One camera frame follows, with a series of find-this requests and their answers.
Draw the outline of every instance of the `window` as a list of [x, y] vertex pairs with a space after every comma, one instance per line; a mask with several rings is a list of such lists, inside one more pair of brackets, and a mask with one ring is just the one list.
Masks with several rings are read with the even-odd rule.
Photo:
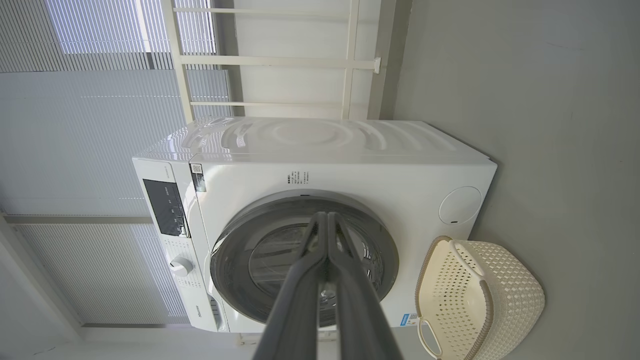
[[[46, 0], [65, 54], [169, 53], [157, 0]], [[211, 0], [178, 0], [176, 6], [207, 8]], [[179, 13], [185, 53], [214, 54], [211, 13]]]

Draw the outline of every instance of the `basket handle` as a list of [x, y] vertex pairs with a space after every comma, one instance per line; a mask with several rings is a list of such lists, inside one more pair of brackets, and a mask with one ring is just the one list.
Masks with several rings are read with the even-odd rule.
[[456, 257], [458, 262], [462, 266], [464, 266], [467, 269], [467, 271], [469, 271], [471, 273], [471, 275], [476, 277], [478, 280], [483, 280], [484, 279], [484, 271], [480, 268], [480, 263], [467, 250], [467, 255], [469, 255], [471, 260], [473, 260], [477, 264], [477, 268], [478, 268], [478, 270], [480, 270], [481, 274], [478, 271], [474, 270], [471, 266], [469, 266], [469, 264], [467, 264], [467, 262], [462, 258], [462, 255], [460, 255], [460, 253], [458, 252], [458, 248], [456, 247], [456, 245], [460, 245], [460, 247], [462, 247], [463, 249], [467, 250], [467, 248], [460, 241], [451, 239], [451, 240], [449, 240], [449, 249], [453, 253], [453, 256]]
[[[433, 332], [433, 329], [431, 328], [431, 324], [424, 317], [420, 317], [418, 320], [420, 320], [420, 322], [418, 322], [418, 338], [420, 339], [420, 342], [422, 343], [422, 346], [424, 347], [424, 350], [427, 350], [429, 355], [433, 356], [434, 359], [440, 359], [440, 356], [442, 356], [442, 347], [440, 346], [440, 342], [438, 341], [438, 338], [436, 337], [436, 333]], [[424, 335], [422, 335], [422, 324], [423, 323], [426, 323], [427, 325], [429, 325], [429, 330], [431, 331], [431, 334], [433, 335], [433, 338], [436, 339], [436, 344], [438, 345], [438, 348], [440, 348], [440, 352], [437, 353], [437, 354], [429, 347], [429, 345], [427, 345], [427, 341], [424, 339]]]

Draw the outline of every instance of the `front-load washing machine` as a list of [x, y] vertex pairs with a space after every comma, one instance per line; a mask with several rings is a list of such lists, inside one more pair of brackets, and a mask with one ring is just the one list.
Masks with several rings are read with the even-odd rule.
[[[192, 326], [262, 332], [317, 211], [342, 214], [391, 326], [438, 236], [466, 240], [496, 165], [424, 122], [204, 118], [133, 160]], [[335, 328], [321, 289], [319, 326]]]

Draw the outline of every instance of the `laundry basket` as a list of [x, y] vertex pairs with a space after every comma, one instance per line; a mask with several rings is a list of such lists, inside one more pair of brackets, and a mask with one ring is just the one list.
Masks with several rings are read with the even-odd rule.
[[[531, 273], [505, 248], [437, 238], [415, 292], [422, 346], [441, 360], [498, 360], [527, 336], [545, 306]], [[422, 334], [428, 324], [440, 347]]]

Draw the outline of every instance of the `floor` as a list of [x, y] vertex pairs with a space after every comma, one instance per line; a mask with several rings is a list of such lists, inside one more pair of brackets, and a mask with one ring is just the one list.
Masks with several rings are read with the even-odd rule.
[[413, 2], [394, 118], [498, 163], [472, 238], [509, 249], [547, 296], [507, 360], [637, 357], [639, 13], [635, 0]]

